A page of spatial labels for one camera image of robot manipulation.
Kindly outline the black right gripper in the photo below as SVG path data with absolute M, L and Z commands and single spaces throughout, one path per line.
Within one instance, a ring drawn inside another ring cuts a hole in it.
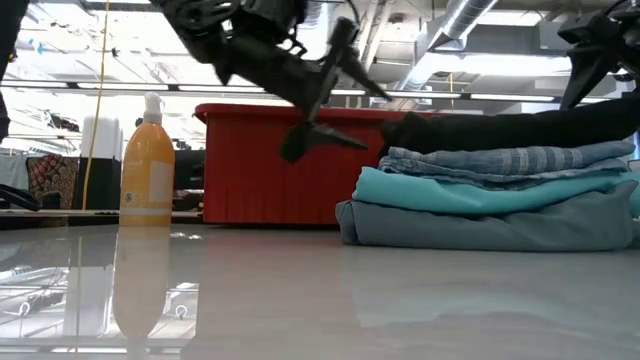
M 570 45 L 571 74 L 562 110 L 577 106 L 608 72 L 639 79 L 639 2 L 615 1 L 603 10 L 564 22 L 559 37 Z

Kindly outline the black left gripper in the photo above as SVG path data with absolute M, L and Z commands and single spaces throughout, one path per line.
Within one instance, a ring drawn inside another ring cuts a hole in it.
M 342 59 L 345 74 L 372 96 L 392 100 L 368 77 L 357 50 L 351 47 L 357 31 L 353 21 L 339 18 L 329 38 L 329 50 L 320 62 L 304 60 L 250 35 L 234 36 L 223 47 L 222 57 L 214 63 L 216 75 L 222 83 L 226 84 L 231 76 L 238 75 L 301 111 L 304 122 L 294 126 L 281 145 L 283 160 L 295 163 L 314 147 L 324 145 L 368 149 L 360 140 L 326 124 L 311 123 L 335 86 Z

